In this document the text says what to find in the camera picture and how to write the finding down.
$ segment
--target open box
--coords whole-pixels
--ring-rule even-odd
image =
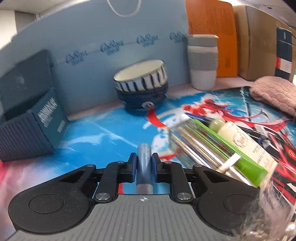
[[[0,78],[0,160],[55,152],[68,120],[52,84],[49,52],[18,63]]]

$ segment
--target cream bottle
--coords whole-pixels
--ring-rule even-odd
[[[209,128],[234,145],[257,164],[265,168],[269,173],[273,173],[277,162],[267,151],[233,122],[226,122],[222,118],[218,118],[211,122]]]

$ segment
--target green tube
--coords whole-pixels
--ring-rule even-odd
[[[247,155],[245,155],[243,152],[241,152],[239,149],[237,149],[235,146],[230,144],[228,141],[225,141],[223,138],[221,138],[217,133],[212,131],[210,128],[206,127],[203,123],[201,123],[199,120],[193,120],[196,124],[198,124],[202,129],[205,131],[211,133],[211,135],[217,139],[217,141],[222,142],[224,145],[226,145],[228,148],[230,148],[232,151],[236,152],[241,156],[241,158],[236,162],[235,166],[236,168],[246,177],[248,180],[256,187],[258,187],[261,183],[261,181],[265,178],[265,176],[268,174],[268,171],[261,167],[259,164],[254,162],[251,158],[249,158]]]

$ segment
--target red and white label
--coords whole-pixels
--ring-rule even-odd
[[[277,57],[276,58],[276,68],[290,74],[290,73],[292,73],[292,62]]]

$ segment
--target cardboard box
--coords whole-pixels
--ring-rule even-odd
[[[0,160],[52,154],[68,120],[52,87],[48,51],[18,63],[0,78]]]
[[[217,77],[237,76],[237,34],[232,5],[218,0],[185,0],[189,34],[219,37]]]
[[[238,75],[246,80],[256,80],[264,76],[274,76],[276,66],[276,28],[296,31],[285,23],[257,8],[233,6],[237,29]],[[296,46],[293,45],[292,74],[296,67]]]

